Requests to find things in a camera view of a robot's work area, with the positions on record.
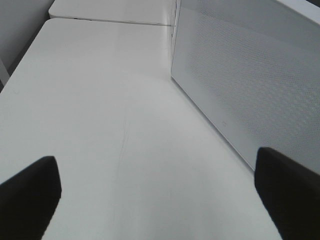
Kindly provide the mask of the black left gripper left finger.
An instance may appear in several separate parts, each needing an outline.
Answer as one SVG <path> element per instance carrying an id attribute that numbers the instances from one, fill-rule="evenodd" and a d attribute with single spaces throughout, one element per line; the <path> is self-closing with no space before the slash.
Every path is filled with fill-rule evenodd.
<path id="1" fill-rule="evenodd" d="M 62 195 L 58 164 L 44 156 L 0 185 L 0 238 L 40 240 Z"/>

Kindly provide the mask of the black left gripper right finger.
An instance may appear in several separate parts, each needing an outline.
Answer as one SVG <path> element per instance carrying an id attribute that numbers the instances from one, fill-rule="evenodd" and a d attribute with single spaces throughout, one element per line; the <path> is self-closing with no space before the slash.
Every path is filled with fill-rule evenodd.
<path id="1" fill-rule="evenodd" d="M 320 238 L 318 174 L 271 147 L 261 147 L 254 186 L 283 240 Z"/>

